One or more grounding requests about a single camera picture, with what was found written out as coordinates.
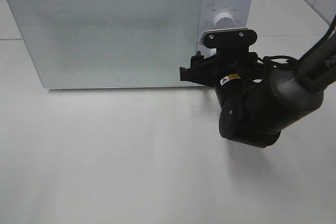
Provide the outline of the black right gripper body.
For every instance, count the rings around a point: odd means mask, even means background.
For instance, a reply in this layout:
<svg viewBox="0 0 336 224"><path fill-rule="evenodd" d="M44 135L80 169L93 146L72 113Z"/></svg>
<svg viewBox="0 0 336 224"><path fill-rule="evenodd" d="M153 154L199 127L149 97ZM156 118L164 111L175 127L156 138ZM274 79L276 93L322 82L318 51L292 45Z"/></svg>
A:
<svg viewBox="0 0 336 224"><path fill-rule="evenodd" d="M212 56L202 56L202 85L214 87L222 84L222 79L234 76L243 79L252 86L256 80L262 80L263 64L256 52L249 50L249 45L229 48L215 48Z"/></svg>

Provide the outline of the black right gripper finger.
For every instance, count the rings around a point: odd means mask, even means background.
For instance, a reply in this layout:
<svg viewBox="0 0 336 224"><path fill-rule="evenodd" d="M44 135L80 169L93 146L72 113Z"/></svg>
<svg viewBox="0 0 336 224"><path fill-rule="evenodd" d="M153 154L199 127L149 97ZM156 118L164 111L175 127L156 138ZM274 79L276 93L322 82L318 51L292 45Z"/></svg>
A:
<svg viewBox="0 0 336 224"><path fill-rule="evenodd" d="M210 87L210 68L196 66L190 68L179 67L180 80Z"/></svg>
<svg viewBox="0 0 336 224"><path fill-rule="evenodd" d="M190 62L191 70L208 70L210 66L208 58L205 58L200 51L191 57Z"/></svg>

